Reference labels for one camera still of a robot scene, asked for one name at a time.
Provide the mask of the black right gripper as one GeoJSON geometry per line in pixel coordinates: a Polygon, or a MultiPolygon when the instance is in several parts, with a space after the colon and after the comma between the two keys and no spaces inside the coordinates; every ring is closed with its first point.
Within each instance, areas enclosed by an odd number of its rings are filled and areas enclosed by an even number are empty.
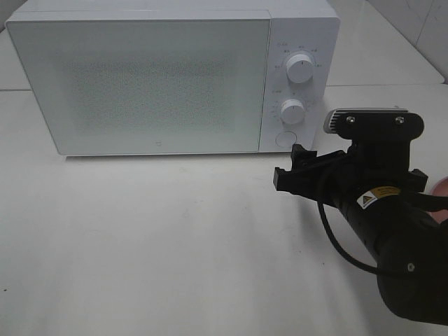
{"type": "Polygon", "coordinates": [[[338,203],[350,193],[377,186],[423,192],[428,176],[410,169],[410,143],[352,141],[347,151],[321,156],[296,143],[291,169],[274,169],[274,187],[320,203],[338,203]]]}

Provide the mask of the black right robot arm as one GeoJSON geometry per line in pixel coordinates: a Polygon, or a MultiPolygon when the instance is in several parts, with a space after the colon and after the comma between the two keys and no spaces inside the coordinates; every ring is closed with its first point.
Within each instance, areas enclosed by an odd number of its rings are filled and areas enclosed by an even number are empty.
{"type": "Polygon", "coordinates": [[[426,195],[427,176],[409,168],[408,142],[361,143],[326,155],[295,144],[290,170],[276,168],[278,191],[317,203],[325,233],[354,267],[377,278],[387,308],[404,319],[447,324],[447,224],[431,213],[447,198],[426,195]],[[374,265],[349,254],[333,233],[325,208],[336,208],[374,265]]]}

